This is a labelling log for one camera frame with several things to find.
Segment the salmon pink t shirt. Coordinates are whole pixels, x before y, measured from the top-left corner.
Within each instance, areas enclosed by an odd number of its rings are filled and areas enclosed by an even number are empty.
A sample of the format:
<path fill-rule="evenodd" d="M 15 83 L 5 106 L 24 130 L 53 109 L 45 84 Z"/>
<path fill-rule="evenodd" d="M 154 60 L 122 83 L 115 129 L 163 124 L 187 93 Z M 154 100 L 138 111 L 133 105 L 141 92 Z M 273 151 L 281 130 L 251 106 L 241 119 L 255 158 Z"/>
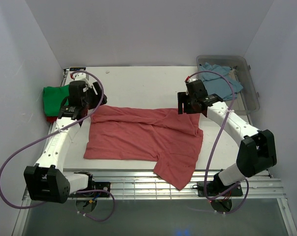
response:
<path fill-rule="evenodd" d="M 182 190 L 202 148 L 199 120 L 199 114 L 180 115 L 175 108 L 100 106 L 91 117 L 84 158 L 153 161 L 154 173 Z"/>

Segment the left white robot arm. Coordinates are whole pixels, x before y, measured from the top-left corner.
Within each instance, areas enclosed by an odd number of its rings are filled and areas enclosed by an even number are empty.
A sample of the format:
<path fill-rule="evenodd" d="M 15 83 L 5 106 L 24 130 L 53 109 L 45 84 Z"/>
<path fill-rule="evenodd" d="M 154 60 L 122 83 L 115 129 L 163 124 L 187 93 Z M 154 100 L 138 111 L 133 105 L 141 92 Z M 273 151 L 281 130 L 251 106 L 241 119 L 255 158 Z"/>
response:
<path fill-rule="evenodd" d="M 69 95 L 60 104 L 55 132 L 34 166 L 27 166 L 24 179 L 35 201 L 65 203 L 69 195 L 80 191 L 84 196 L 95 192 L 95 184 L 88 173 L 76 172 L 65 175 L 63 166 L 71 143 L 80 130 L 89 110 L 95 111 L 106 104 L 103 87 L 99 82 L 73 81 Z"/>

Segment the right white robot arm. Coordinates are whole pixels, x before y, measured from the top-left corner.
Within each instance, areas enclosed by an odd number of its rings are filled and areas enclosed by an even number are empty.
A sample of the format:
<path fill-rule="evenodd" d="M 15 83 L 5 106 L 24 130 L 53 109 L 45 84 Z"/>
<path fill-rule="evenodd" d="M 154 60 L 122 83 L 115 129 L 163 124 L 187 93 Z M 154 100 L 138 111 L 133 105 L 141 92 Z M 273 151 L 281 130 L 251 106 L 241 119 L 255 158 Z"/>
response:
<path fill-rule="evenodd" d="M 260 130 L 243 120 L 217 94 L 209 95 L 203 82 L 186 79 L 187 90 L 178 93 L 179 114 L 203 114 L 227 132 L 239 147 L 236 161 L 204 181 L 203 193 L 225 195 L 247 177 L 252 177 L 277 164 L 274 134 Z"/>

